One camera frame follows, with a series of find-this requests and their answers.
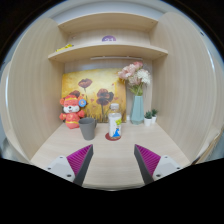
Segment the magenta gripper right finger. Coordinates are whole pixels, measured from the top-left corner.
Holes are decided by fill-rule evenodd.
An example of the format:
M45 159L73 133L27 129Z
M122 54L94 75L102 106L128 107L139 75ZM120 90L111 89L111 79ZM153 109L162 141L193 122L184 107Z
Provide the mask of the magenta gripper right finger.
M145 185L181 170L181 166L168 155L159 156L140 145L134 146L134 155Z

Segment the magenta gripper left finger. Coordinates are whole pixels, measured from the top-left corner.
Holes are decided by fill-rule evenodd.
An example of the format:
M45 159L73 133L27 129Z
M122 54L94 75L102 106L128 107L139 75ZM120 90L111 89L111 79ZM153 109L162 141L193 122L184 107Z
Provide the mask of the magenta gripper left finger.
M84 182L92 156L93 145L90 144L68 156L57 157L45 170L81 186Z

